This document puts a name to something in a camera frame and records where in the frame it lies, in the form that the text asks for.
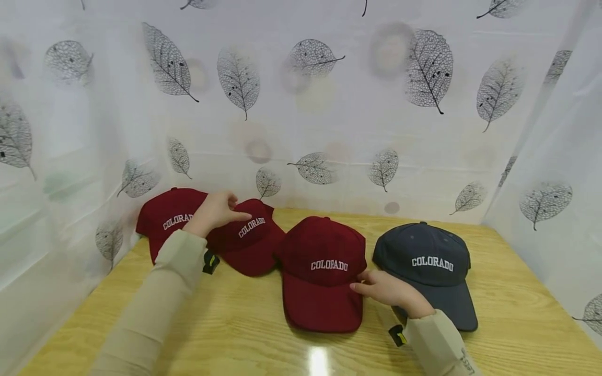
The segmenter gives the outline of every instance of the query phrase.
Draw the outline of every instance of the red baseball cap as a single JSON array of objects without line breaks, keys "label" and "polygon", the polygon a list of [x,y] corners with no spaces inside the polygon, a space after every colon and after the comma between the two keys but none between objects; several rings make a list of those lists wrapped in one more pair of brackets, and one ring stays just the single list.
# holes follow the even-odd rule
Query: red baseball cap
[{"label": "red baseball cap", "polygon": [[272,220],[274,208],[258,199],[236,205],[237,212],[249,213],[249,221],[230,222],[207,235],[207,247],[245,276],[255,277],[276,265],[273,253],[284,231]]},{"label": "red baseball cap", "polygon": [[136,232],[149,238],[153,264],[169,235],[190,221],[206,197],[207,193],[192,188],[172,188],[142,206]]},{"label": "red baseball cap", "polygon": [[310,331],[356,331],[363,299],[349,284],[367,267],[365,249],[359,232],[328,217],[308,217],[293,227],[276,251],[287,320]]}]

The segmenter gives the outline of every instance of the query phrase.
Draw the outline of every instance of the wooden table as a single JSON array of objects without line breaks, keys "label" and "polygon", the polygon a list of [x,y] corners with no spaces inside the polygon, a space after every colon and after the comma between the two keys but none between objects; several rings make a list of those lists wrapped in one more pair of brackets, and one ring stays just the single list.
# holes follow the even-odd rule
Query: wooden table
[{"label": "wooden table", "polygon": [[[275,210],[288,231],[309,215]],[[399,218],[328,214],[374,243]],[[600,375],[602,353],[522,260],[492,229],[431,223],[461,236],[471,252],[468,285],[479,329],[464,333],[469,352],[486,375]],[[21,375],[81,376],[92,365],[109,329],[151,270],[142,239],[52,337]],[[384,330],[382,306],[364,304],[354,334],[315,334],[291,329],[282,310],[278,271],[250,278],[222,262],[204,274],[182,308],[157,364],[163,375],[421,375],[410,347],[395,347]]]}]

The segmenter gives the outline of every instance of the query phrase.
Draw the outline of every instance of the hang tag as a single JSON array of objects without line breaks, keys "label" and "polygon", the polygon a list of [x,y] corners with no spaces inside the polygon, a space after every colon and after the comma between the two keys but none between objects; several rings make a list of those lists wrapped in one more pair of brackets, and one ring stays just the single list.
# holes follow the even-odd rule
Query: hang tag
[{"label": "hang tag", "polygon": [[406,343],[408,343],[408,340],[403,335],[403,327],[401,324],[395,325],[394,327],[389,329],[389,335],[391,336],[391,338],[393,338],[393,342],[395,342],[395,345],[397,347],[404,346]]},{"label": "hang tag", "polygon": [[217,266],[220,265],[220,258],[213,254],[211,251],[205,252],[205,266],[203,267],[203,273],[213,274]]}]

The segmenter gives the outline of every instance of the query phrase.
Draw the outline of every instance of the person's hand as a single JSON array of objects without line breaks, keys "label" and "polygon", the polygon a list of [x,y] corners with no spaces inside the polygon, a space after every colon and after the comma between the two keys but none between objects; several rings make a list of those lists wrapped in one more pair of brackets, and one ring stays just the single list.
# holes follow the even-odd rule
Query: person's hand
[{"label": "person's hand", "polygon": [[250,220],[252,216],[249,213],[234,211],[237,201],[238,197],[230,191],[208,195],[183,230],[206,238],[207,234],[216,227],[222,227],[234,221]]},{"label": "person's hand", "polygon": [[382,270],[365,270],[358,275],[363,283],[352,283],[351,290],[370,297],[387,306],[403,308],[409,318],[421,318],[435,314],[426,298],[410,284]]}]

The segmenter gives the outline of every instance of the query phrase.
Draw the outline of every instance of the sleeve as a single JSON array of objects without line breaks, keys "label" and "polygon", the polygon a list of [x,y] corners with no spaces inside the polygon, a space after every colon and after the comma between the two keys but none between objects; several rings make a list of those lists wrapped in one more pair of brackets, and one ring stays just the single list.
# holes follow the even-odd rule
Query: sleeve
[{"label": "sleeve", "polygon": [[207,241],[178,230],[161,247],[155,267],[121,314],[89,375],[151,375],[184,298],[203,270]]},{"label": "sleeve", "polygon": [[468,355],[462,336],[442,311],[409,319],[404,334],[428,376],[482,375]]}]

